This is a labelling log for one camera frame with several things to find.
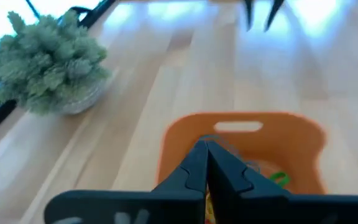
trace light wood surface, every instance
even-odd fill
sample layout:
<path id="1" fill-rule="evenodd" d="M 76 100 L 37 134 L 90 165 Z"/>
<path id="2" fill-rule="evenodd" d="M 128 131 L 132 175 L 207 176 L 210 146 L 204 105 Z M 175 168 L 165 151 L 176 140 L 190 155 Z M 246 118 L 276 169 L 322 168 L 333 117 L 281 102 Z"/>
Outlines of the light wood surface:
<path id="1" fill-rule="evenodd" d="M 327 131 L 325 186 L 358 194 L 358 0 L 122 2 L 91 35 L 114 76 L 77 116 L 15 110 L 0 126 L 0 224 L 42 223 L 69 189 L 150 190 L 162 134 L 197 111 L 292 111 Z"/>

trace potted plant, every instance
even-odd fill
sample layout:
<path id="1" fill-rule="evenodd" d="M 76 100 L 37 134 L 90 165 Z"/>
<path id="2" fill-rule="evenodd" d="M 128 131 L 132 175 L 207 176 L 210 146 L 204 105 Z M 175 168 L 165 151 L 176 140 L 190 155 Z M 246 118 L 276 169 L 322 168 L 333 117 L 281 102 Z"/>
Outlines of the potted plant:
<path id="1" fill-rule="evenodd" d="M 92 106 L 110 72 L 99 63 L 106 49 L 78 27 L 77 15 L 41 16 L 25 25 L 9 12 L 15 35 L 0 39 L 0 103 L 16 100 L 37 114 L 76 114 Z"/>

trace orange basket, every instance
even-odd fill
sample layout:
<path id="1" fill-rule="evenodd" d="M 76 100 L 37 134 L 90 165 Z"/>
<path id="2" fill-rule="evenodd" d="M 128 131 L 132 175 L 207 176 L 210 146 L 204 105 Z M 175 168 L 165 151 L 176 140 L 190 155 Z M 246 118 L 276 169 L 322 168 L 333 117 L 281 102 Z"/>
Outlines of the orange basket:
<path id="1" fill-rule="evenodd" d="M 256 131 L 215 128 L 220 122 L 243 121 L 257 121 L 262 127 Z M 284 171 L 291 178 L 286 189 L 294 194 L 326 192 L 318 171 L 318 158 L 325 144 L 324 131 L 303 116 L 281 112 L 198 113 L 180 118 L 165 133 L 157 184 L 170 175 L 199 138 L 207 135 L 218 135 L 231 144 L 243 160 L 256 161 L 265 177 Z"/>

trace plant pot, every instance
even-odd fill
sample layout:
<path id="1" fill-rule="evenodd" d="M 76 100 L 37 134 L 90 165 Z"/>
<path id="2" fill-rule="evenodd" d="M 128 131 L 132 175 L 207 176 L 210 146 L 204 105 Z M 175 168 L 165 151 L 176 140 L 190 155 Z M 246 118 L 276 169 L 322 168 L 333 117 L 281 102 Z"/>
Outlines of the plant pot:
<path id="1" fill-rule="evenodd" d="M 260 122 L 255 131 L 219 131 L 219 122 Z M 318 159 L 325 144 L 323 130 L 314 122 L 289 113 L 199 113 L 174 122 L 165 133 L 157 170 L 157 184 L 186 157 L 203 136 L 217 135 L 215 141 L 230 144 L 244 161 L 254 161 L 269 178 L 284 171 L 294 194 L 325 194 L 318 171 Z"/>
<path id="2" fill-rule="evenodd" d="M 87 91 L 86 97 L 81 100 L 67 101 L 58 106 L 57 113 L 78 114 L 92 107 L 100 98 L 104 91 L 105 82 L 99 82 L 93 85 Z"/>

